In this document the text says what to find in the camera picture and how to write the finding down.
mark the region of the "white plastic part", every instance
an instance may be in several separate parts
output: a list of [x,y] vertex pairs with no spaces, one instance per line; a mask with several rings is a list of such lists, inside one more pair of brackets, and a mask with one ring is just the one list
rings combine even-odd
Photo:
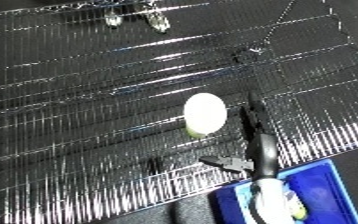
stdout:
[[189,134],[193,137],[203,137],[223,127],[227,119],[227,110],[219,97],[210,93],[198,93],[187,100],[184,117]]
[[261,179],[255,184],[259,187],[255,197],[255,207],[259,216],[267,224],[294,224],[283,182],[278,179]]

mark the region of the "white ball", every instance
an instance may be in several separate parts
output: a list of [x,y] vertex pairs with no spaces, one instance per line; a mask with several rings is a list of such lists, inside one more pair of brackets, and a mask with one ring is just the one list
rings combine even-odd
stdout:
[[210,93],[199,93],[187,100],[184,117],[189,134],[193,137],[203,137],[223,127],[227,119],[227,110],[219,97]]

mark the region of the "reflective surface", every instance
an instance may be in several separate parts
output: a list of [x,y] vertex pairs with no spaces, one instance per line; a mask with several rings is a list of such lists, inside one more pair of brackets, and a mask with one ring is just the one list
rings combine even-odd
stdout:
[[[358,49],[329,5],[156,4],[167,34],[129,2],[0,13],[0,223],[87,222],[238,178],[197,159],[244,156],[237,111],[251,89],[282,167],[358,148]],[[192,140],[183,105],[199,92],[229,120]]]

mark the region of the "yellow object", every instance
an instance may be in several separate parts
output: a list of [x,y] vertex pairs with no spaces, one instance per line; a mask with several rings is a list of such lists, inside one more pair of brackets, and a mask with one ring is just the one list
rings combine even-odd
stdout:
[[287,191],[285,193],[285,196],[287,198],[288,208],[291,212],[292,217],[300,221],[307,219],[308,213],[306,207],[299,199],[295,191]]

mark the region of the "blue tray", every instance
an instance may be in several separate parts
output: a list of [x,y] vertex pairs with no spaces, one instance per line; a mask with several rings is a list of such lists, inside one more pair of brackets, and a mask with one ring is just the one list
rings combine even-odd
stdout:
[[[308,218],[297,224],[358,224],[358,214],[331,160],[283,171],[279,178],[307,208]],[[250,181],[244,181],[216,191],[226,224],[245,224],[250,217],[250,186]]]

